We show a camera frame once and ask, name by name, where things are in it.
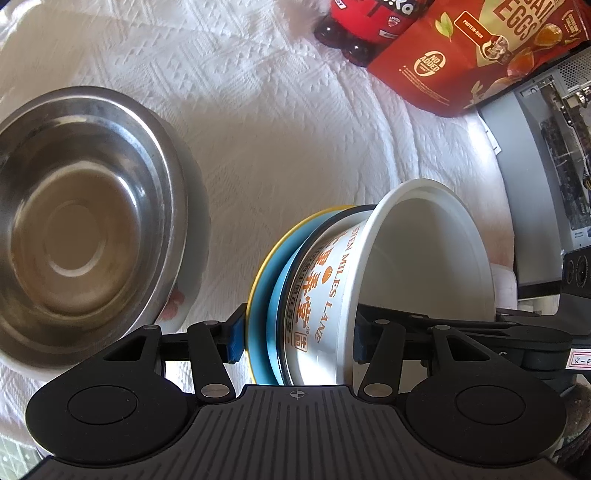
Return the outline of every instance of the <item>metal bowl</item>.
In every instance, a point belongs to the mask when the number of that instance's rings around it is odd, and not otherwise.
[[[154,323],[183,259],[173,139],[98,87],[48,93],[0,123],[0,361],[51,376]]]

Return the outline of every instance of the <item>red snack bag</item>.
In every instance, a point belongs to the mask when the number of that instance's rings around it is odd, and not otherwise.
[[[587,39],[576,0],[435,0],[369,71],[455,116]]]

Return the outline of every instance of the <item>white bedspread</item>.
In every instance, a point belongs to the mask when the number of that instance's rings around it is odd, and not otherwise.
[[[13,0],[0,12],[0,119],[69,85],[101,85],[168,120],[209,192],[212,248],[188,323],[246,301],[280,236],[332,205],[377,202],[428,177],[468,205],[489,259],[511,267],[513,231],[476,115],[437,118],[315,42],[329,0]],[[230,369],[239,387],[244,362]],[[185,367],[170,368],[181,385]],[[31,439],[38,384],[0,367],[0,433]]]

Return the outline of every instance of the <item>white bowl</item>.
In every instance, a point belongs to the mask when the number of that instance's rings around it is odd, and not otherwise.
[[[426,179],[403,183],[369,218],[346,218],[312,246],[285,316],[292,384],[353,383],[359,302],[439,319],[494,319],[486,251],[451,190]]]

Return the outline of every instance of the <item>bowl bottom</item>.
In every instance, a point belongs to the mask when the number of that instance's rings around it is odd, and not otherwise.
[[[79,316],[108,304],[139,253],[136,203],[115,173],[82,160],[42,179],[17,211],[12,267],[40,307]]]

